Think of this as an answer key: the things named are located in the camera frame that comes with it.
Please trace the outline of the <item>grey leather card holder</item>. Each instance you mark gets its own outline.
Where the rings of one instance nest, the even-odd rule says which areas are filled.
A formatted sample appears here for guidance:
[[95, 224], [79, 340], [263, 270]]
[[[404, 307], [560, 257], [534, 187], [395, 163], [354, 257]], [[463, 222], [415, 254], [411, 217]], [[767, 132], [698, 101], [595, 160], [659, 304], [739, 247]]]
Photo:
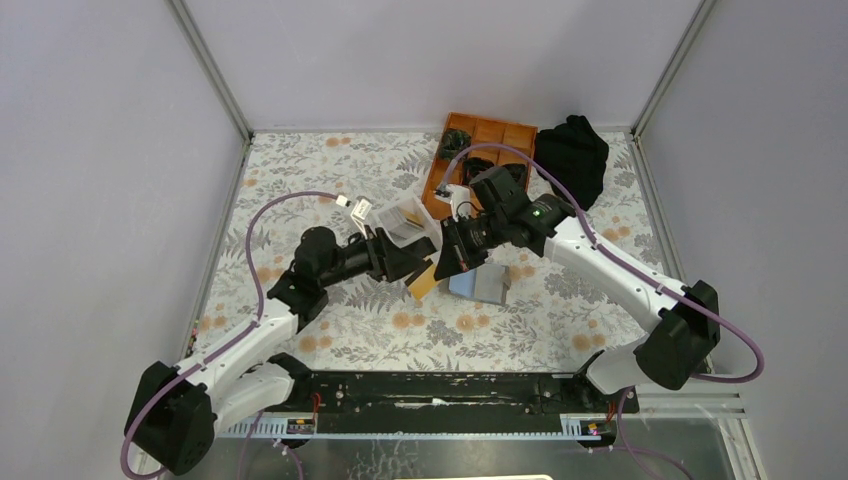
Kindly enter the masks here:
[[489, 263], [450, 277], [442, 287], [455, 297], [491, 305], [505, 305], [510, 288], [509, 268]]

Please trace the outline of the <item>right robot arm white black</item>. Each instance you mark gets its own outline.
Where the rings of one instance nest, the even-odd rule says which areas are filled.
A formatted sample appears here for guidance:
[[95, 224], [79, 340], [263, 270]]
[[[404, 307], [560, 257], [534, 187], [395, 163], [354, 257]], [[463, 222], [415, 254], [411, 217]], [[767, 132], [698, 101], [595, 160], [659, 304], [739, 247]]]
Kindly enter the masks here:
[[641, 338], [591, 357], [577, 372], [575, 402], [597, 412], [626, 387], [655, 384], [676, 391], [692, 378], [720, 338], [716, 292], [636, 265], [631, 256], [595, 236], [563, 199], [544, 194], [508, 210], [492, 205], [474, 216], [440, 222], [437, 279], [476, 269], [503, 244], [526, 248], [574, 270], [622, 307], [643, 329]]

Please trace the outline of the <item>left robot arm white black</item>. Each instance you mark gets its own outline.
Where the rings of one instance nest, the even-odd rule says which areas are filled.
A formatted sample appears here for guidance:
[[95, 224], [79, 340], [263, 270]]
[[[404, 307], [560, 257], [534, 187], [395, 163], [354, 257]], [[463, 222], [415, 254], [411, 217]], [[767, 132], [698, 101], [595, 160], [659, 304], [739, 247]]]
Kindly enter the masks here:
[[427, 235], [401, 246], [382, 228], [367, 228], [339, 245], [332, 230], [306, 230], [289, 268], [268, 290], [255, 320], [242, 323], [206, 352], [172, 366], [157, 361], [142, 374], [124, 429], [132, 445], [162, 470], [183, 475], [217, 435], [265, 407], [296, 411], [310, 385], [271, 362], [277, 345], [303, 330], [328, 303], [328, 287], [367, 275], [393, 282], [424, 267], [441, 243]]

